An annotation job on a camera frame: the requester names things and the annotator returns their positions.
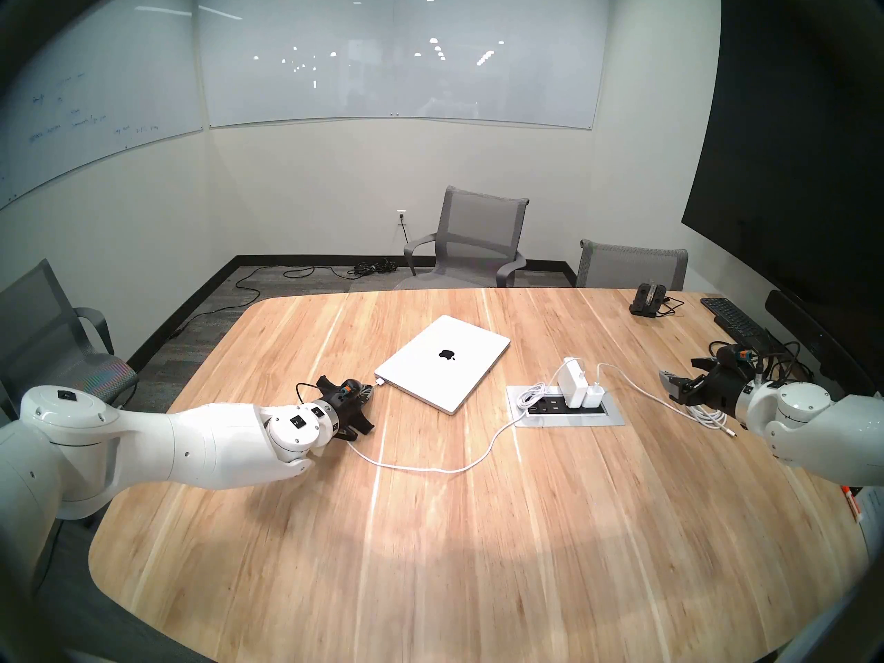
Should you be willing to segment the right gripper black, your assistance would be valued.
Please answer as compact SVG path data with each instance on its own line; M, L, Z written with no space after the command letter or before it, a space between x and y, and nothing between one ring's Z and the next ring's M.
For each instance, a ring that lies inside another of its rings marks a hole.
M693 358L693 368L704 371L692 378L676 376L660 370L660 382L671 401L684 401L688 407L705 406L728 416L736 416L736 405L742 390L750 382L750 363L736 362L735 367L718 361L717 357Z

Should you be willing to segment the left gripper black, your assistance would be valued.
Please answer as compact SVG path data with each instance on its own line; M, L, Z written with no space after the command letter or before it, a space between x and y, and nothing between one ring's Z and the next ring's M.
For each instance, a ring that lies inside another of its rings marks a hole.
M321 393L321 399L316 401L317 407L330 417L335 439L355 442L360 435L367 435L374 429L374 424L363 415L363 408L371 401L374 385L353 378L336 385L322 375L316 380L316 389Z

